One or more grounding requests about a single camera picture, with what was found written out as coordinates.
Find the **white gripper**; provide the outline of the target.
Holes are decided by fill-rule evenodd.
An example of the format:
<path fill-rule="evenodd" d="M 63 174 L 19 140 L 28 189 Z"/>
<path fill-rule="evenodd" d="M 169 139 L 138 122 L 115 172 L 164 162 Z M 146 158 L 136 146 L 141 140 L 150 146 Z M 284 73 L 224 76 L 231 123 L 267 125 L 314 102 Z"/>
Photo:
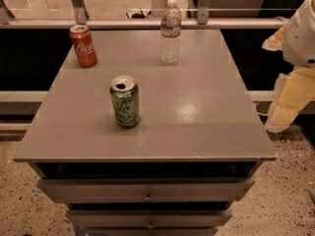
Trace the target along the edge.
<path fill-rule="evenodd" d="M 295 66 L 288 75 L 279 74 L 276 79 L 265 124 L 268 132 L 281 133 L 315 97 L 314 0 L 304 0 L 285 27 L 267 38 L 262 48 L 283 51 L 283 59 Z"/>

